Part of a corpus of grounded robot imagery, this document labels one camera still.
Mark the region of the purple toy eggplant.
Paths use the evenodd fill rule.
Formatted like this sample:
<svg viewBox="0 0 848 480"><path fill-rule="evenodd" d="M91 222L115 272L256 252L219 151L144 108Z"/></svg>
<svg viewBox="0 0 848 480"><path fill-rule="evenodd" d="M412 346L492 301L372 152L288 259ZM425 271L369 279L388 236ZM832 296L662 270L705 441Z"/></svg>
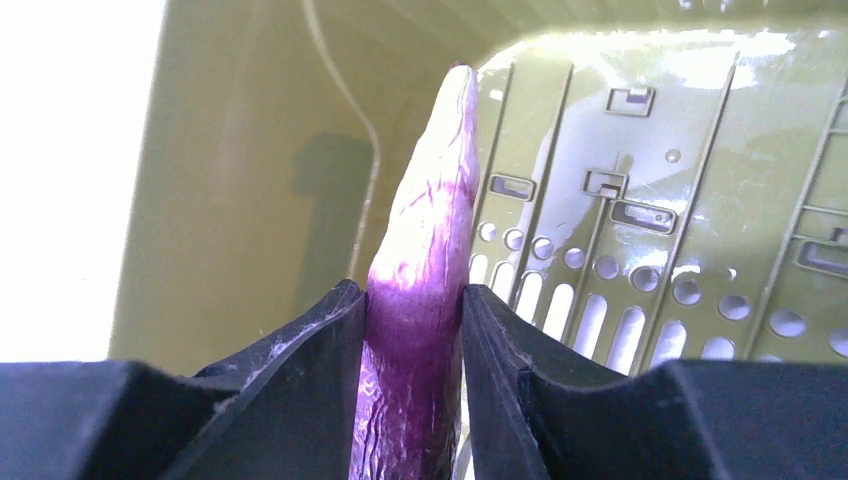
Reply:
<svg viewBox="0 0 848 480"><path fill-rule="evenodd" d="M462 293L480 186L475 70L453 65L369 268L349 477L448 479L460 429Z"/></svg>

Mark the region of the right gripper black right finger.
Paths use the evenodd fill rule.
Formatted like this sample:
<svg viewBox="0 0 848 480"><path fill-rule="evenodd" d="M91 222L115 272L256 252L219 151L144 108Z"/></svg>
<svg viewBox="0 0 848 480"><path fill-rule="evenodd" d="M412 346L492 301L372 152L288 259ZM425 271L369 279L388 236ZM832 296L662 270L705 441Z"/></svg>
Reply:
<svg viewBox="0 0 848 480"><path fill-rule="evenodd" d="M847 370L673 360L628 377L553 340L489 288L463 296L480 479L843 479Z"/></svg>

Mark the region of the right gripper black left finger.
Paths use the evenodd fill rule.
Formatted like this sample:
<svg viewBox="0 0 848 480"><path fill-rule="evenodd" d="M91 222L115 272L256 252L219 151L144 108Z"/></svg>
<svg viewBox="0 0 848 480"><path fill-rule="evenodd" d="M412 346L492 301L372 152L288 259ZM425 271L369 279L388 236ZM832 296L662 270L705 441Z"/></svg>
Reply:
<svg viewBox="0 0 848 480"><path fill-rule="evenodd" d="M5 479L343 479L365 297L344 280L197 374L140 361L5 363Z"/></svg>

